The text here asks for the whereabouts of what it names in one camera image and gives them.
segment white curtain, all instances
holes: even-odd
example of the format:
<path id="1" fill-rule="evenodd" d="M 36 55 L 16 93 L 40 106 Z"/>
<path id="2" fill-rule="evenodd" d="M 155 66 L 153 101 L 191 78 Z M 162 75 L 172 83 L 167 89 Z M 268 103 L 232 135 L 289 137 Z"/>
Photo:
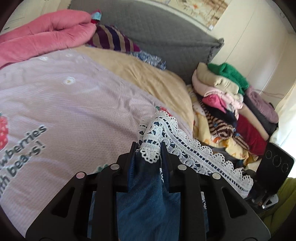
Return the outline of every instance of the white curtain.
<path id="1" fill-rule="evenodd" d="M 276 112 L 279 115 L 279 128 L 272 135 L 270 142 L 277 144 L 296 159 L 296 81 L 277 105 Z M 289 177 L 296 177 L 296 163 Z"/>

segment olive green fabric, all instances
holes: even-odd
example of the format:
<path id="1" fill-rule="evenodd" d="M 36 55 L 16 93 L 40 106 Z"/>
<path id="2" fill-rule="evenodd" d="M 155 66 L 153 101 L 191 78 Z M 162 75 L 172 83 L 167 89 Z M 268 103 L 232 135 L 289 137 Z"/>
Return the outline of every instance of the olive green fabric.
<path id="1" fill-rule="evenodd" d="M 272 209 L 259 215 L 271 235 L 280 228 L 296 205 L 296 178 L 287 178 L 277 194 L 279 202 Z"/>

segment headboard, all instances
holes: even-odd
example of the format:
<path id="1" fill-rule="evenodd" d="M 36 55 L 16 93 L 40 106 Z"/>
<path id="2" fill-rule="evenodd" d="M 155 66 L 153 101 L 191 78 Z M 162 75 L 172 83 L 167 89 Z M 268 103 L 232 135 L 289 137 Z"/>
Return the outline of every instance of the headboard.
<path id="1" fill-rule="evenodd" d="M 115 25 L 138 46 L 166 61 L 168 70 L 185 83 L 199 62 L 209 62 L 223 46 L 187 20 L 162 8 L 135 0 L 72 0 L 71 9 L 102 12 L 101 24 Z"/>

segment striped pillow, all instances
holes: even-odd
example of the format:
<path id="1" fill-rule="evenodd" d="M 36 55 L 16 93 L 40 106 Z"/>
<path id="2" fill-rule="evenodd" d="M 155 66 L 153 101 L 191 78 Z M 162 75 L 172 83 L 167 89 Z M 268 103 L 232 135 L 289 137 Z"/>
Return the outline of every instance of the striped pillow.
<path id="1" fill-rule="evenodd" d="M 115 26 L 97 25 L 94 36 L 87 44 L 121 52 L 139 52 L 140 48 L 122 34 Z"/>

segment metal rivet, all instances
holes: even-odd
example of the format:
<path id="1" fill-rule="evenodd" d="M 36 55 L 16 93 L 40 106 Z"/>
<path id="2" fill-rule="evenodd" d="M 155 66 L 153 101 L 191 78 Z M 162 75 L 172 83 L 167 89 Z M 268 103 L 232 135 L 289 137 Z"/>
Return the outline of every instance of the metal rivet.
<path id="1" fill-rule="evenodd" d="M 187 168 L 187 167 L 186 167 L 185 165 L 183 165 L 183 164 L 180 164 L 180 165 L 178 166 L 178 169 L 181 170 L 181 171 L 185 171 L 186 168 Z"/>
<path id="2" fill-rule="evenodd" d="M 212 175 L 212 177 L 214 178 L 214 179 L 217 179 L 217 180 L 219 180 L 220 178 L 221 178 L 221 175 L 219 174 L 219 173 L 213 173 L 213 175 Z"/>
<path id="3" fill-rule="evenodd" d="M 112 170 L 117 170 L 117 169 L 119 169 L 119 165 L 118 164 L 112 164 L 111 169 Z"/>
<path id="4" fill-rule="evenodd" d="M 79 172 L 79 173 L 76 174 L 76 177 L 78 179 L 82 179 L 82 178 L 84 178 L 84 176 L 85 176 L 84 172 Z"/>

